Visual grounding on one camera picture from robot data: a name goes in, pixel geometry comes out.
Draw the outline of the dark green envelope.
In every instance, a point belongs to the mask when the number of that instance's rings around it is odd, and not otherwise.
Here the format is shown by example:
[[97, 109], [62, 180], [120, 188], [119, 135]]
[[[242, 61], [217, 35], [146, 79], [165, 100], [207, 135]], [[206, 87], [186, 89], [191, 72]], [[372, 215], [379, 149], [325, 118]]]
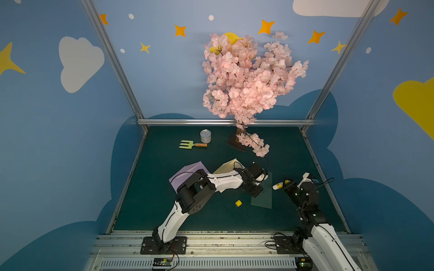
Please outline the dark green envelope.
[[262, 191], [256, 197], [251, 198], [251, 205], [266, 209], [272, 209], [272, 172], [268, 173], [266, 180], [262, 181], [260, 186]]

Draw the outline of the yellow glue stick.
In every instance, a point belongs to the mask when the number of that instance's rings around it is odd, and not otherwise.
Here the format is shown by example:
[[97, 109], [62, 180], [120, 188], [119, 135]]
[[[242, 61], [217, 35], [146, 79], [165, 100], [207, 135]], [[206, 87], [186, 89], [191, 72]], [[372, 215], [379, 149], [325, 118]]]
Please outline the yellow glue stick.
[[273, 188], [273, 190], [279, 190], [279, 189], [282, 189], [284, 187], [284, 185], [289, 184], [289, 183], [290, 183], [289, 180], [285, 180], [283, 182], [280, 182], [278, 184], [273, 185], [272, 188]]

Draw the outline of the cream yellow envelope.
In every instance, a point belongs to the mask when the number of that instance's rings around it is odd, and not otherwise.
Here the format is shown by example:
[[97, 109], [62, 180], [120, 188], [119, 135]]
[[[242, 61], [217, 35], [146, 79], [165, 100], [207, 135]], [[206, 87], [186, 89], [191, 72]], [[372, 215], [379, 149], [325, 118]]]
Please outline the cream yellow envelope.
[[[242, 165], [237, 159], [232, 159], [224, 164], [222, 164], [218, 169], [216, 169], [213, 174], [214, 175], [229, 175], [234, 169], [245, 169], [245, 166]], [[227, 189], [238, 189], [243, 180], [241, 177], [236, 177], [235, 181], [230, 180], [228, 184], [219, 184], [217, 185], [216, 192], [224, 192]]]

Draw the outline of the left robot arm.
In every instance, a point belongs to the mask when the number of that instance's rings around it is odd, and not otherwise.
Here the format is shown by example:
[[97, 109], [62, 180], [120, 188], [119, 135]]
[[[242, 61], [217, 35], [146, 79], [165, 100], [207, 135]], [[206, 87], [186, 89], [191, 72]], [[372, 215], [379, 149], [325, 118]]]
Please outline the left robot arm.
[[181, 172], [188, 175], [177, 188], [174, 205], [166, 219], [153, 230], [151, 240], [159, 254], [167, 252], [185, 220], [200, 211], [216, 192], [238, 189], [250, 196], [258, 196], [263, 187], [261, 183], [268, 179], [269, 173], [258, 164], [245, 168], [234, 165], [224, 173], [209, 173], [204, 169], [195, 172]]

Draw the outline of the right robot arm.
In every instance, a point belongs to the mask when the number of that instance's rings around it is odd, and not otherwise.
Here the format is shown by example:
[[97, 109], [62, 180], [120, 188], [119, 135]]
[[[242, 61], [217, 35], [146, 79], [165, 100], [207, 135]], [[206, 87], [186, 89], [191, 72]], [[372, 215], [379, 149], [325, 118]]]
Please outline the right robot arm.
[[295, 248], [301, 250], [319, 271], [359, 271], [339, 239], [335, 228], [319, 209], [319, 186], [310, 173], [305, 173], [300, 182], [289, 181], [283, 186], [303, 224], [292, 237]]

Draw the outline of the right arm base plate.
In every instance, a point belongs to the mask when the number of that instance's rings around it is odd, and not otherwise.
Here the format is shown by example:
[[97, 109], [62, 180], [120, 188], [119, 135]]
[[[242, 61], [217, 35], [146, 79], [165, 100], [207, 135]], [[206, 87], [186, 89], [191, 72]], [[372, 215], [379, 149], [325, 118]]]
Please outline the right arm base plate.
[[302, 251], [299, 250], [298, 248], [296, 248], [296, 246], [293, 244], [293, 239], [292, 237], [287, 237], [287, 236], [275, 236], [273, 237], [274, 239], [274, 243], [275, 243], [275, 247], [277, 250], [277, 253], [279, 255], [282, 254], [298, 254], [298, 255], [302, 255]]

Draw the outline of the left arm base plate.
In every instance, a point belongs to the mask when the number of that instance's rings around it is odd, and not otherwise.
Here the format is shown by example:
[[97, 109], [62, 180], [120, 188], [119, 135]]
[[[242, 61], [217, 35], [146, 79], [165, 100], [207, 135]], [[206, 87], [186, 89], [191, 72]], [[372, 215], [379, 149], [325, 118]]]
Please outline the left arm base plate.
[[141, 255], [163, 255], [175, 252], [185, 255], [187, 237], [175, 237], [172, 241], [162, 243], [157, 237], [144, 237], [141, 244]]

